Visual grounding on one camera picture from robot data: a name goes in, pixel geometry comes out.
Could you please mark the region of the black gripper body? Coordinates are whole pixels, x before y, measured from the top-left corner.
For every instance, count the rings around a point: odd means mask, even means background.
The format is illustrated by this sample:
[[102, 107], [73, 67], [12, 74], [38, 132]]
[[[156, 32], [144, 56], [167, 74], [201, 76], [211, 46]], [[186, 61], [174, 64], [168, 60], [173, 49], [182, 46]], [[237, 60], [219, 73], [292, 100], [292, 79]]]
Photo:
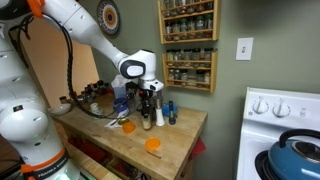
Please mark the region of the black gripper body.
[[150, 104], [151, 98], [154, 95], [154, 92], [151, 90], [140, 89], [138, 91], [138, 95], [141, 98], [141, 104], [143, 107], [146, 107]]

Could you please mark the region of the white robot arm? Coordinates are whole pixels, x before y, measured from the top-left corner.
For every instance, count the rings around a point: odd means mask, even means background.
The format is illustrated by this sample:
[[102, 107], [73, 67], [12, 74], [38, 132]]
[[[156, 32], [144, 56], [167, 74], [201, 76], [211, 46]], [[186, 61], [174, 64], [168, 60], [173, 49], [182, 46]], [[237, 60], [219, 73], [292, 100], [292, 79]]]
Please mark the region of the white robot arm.
[[137, 78], [142, 89], [155, 92], [163, 88], [155, 77], [156, 56], [143, 49], [132, 55], [118, 50], [76, 0], [0, 0], [0, 133], [23, 159], [23, 174], [35, 180], [79, 180], [81, 172], [69, 159], [38, 86], [9, 39], [10, 30], [25, 30], [33, 17], [64, 34], [69, 59], [73, 41], [89, 45], [111, 60], [124, 78]]

